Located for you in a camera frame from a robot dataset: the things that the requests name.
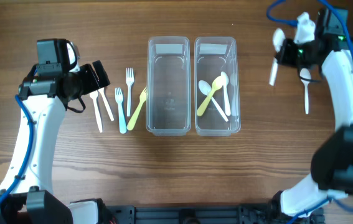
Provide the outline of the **white plastic spoon slanted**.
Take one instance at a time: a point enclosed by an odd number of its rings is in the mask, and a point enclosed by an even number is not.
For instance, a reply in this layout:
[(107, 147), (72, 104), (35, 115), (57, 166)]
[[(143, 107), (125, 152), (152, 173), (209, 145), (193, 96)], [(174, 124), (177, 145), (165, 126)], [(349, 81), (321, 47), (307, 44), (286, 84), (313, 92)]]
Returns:
[[(285, 40), (285, 33), (280, 28), (277, 28), (273, 33), (273, 46), (275, 48), (276, 53), (280, 52), (283, 46), (284, 40)], [(269, 79), (269, 84), (271, 86), (275, 85), (277, 71), (278, 71), (278, 59), (274, 57), (273, 63), (271, 66), (271, 71), (270, 71), (270, 79)]]

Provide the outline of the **white plastic spoon wide handle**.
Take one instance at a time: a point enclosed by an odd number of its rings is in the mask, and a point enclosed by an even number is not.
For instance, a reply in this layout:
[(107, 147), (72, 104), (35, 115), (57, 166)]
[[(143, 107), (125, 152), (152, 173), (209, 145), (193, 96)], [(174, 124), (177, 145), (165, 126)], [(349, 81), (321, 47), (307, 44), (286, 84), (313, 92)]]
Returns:
[(231, 115), (231, 108), (230, 108), (230, 101), (228, 97), (228, 90), (227, 90), (227, 85), (229, 83), (229, 78), (228, 75), (225, 72), (221, 72), (221, 76), (224, 78), (224, 106), (225, 106), (225, 114), (227, 116)]

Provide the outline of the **yellow plastic spoon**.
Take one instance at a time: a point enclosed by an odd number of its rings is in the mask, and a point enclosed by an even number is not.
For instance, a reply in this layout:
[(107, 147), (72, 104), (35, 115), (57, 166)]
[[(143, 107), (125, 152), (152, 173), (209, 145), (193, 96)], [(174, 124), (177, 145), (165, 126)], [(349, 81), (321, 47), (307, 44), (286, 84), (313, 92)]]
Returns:
[(224, 78), (222, 76), (218, 76), (213, 82), (212, 82), (212, 89), (210, 90), (209, 94), (205, 97), (201, 105), (197, 109), (197, 115), (202, 116), (204, 112), (206, 111), (208, 104), (211, 101), (211, 98), (213, 97), (214, 93), (221, 89), (224, 85)]

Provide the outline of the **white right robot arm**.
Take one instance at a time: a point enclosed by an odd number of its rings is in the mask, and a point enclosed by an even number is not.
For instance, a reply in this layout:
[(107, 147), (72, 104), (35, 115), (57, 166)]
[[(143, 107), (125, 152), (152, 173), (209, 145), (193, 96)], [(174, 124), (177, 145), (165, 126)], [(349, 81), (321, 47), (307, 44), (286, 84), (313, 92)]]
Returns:
[(353, 195), (353, 52), (330, 51), (321, 72), (331, 92), (336, 131), (314, 154), (309, 175), (275, 195), (280, 213), (294, 220)]

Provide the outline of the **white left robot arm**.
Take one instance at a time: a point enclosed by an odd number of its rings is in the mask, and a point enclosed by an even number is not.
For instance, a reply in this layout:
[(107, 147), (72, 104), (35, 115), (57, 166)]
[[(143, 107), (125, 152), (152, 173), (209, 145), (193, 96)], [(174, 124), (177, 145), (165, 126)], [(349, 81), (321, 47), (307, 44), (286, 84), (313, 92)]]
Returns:
[(0, 185), (0, 223), (105, 223), (101, 199), (63, 204), (52, 193), (57, 135), (71, 100), (110, 84), (100, 61), (37, 64), (15, 96), (21, 122), (11, 165)]

